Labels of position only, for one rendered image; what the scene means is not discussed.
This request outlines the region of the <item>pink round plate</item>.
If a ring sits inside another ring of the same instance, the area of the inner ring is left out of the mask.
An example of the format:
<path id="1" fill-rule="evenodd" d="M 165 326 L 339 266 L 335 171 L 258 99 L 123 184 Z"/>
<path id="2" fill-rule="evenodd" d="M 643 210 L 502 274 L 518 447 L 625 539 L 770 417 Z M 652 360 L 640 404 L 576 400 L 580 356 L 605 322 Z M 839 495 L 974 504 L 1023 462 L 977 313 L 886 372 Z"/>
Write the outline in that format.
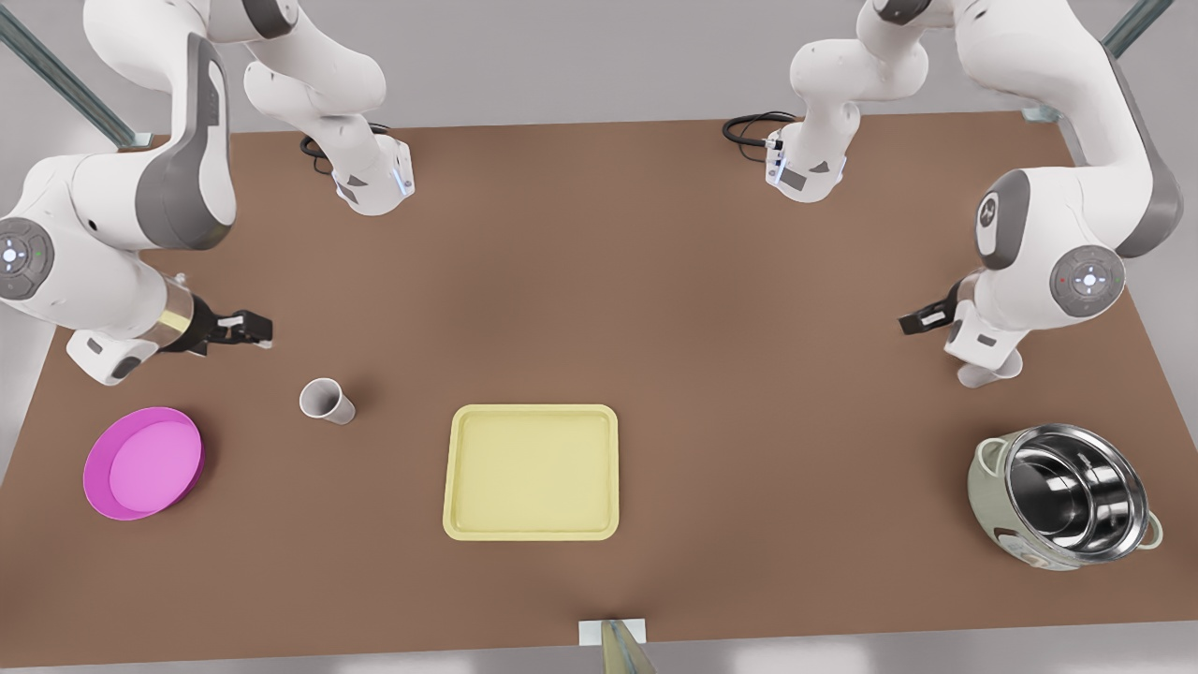
<path id="1" fill-rule="evenodd" d="M 196 486 L 206 461 L 196 423 L 183 411 L 132 411 L 95 441 L 81 470 L 85 498 L 110 520 L 140 520 L 171 508 Z"/>

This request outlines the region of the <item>steel pot with pale shell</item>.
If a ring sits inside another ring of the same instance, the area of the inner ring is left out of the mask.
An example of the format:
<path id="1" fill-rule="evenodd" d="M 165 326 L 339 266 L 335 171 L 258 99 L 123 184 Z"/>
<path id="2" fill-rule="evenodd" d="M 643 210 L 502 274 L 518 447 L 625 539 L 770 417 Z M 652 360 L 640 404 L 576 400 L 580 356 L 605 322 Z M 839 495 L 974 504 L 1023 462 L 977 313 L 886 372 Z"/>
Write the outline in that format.
<path id="1" fill-rule="evenodd" d="M 1040 570 L 1108 564 L 1164 539 L 1132 464 L 1096 432 L 1073 425 L 980 441 L 968 496 L 986 536 Z"/>

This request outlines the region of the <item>yellow rectangular tray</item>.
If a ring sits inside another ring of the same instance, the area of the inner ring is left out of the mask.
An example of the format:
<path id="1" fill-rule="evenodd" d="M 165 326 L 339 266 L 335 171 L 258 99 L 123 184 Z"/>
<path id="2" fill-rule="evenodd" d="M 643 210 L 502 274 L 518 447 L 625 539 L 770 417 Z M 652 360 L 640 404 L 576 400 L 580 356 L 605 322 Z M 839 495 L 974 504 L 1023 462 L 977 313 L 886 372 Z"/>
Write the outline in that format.
<path id="1" fill-rule="evenodd" d="M 444 532 L 603 541 L 621 524 L 618 418 L 603 403 L 468 403 L 452 419 Z"/>

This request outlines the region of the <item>silver frame post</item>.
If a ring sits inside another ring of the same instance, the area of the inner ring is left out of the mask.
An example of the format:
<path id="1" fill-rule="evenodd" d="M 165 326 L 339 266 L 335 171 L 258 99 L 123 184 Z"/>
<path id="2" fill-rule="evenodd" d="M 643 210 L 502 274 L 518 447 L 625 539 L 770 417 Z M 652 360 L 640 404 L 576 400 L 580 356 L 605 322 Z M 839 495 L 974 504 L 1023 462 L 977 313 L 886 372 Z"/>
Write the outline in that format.
<path id="1" fill-rule="evenodd" d="M 1176 0 L 1135 0 L 1135 5 L 1117 22 L 1103 38 L 1106 51 L 1111 51 L 1114 59 L 1121 57 L 1130 45 L 1146 34 L 1155 22 L 1167 12 Z M 1031 125 L 1055 125 L 1064 119 L 1059 110 L 1040 104 L 1040 107 L 1024 108 L 1021 111 L 1027 123 Z"/>
<path id="2" fill-rule="evenodd" d="M 75 113 L 101 132 L 120 151 L 143 151 L 153 145 L 153 134 L 138 133 L 125 123 L 49 48 L 0 4 L 0 42 L 46 81 Z"/>
<path id="3" fill-rule="evenodd" d="M 603 674 L 658 674 L 646 643 L 643 618 L 577 623 L 577 645 L 603 649 Z"/>

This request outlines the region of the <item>white IKEA cup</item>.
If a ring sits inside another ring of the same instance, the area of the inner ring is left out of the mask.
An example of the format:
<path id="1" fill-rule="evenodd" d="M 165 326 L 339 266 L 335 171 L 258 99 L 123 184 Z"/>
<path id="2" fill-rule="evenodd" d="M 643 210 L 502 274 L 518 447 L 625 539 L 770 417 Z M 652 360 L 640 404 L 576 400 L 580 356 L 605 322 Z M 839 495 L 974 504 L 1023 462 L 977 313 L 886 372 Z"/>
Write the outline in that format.
<path id="1" fill-rule="evenodd" d="M 957 379 L 962 387 L 976 389 L 997 383 L 997 381 L 1014 379 L 1015 376 L 1019 376 L 1022 370 L 1022 356 L 1018 353 L 1018 350 L 1014 350 L 997 370 L 988 370 L 987 368 L 978 366 L 978 364 L 963 363 L 957 370 Z"/>
<path id="2" fill-rule="evenodd" d="M 334 425 L 347 425 L 357 413 L 341 384 L 332 378 L 309 381 L 300 391 L 300 411 L 308 418 L 323 419 Z"/>

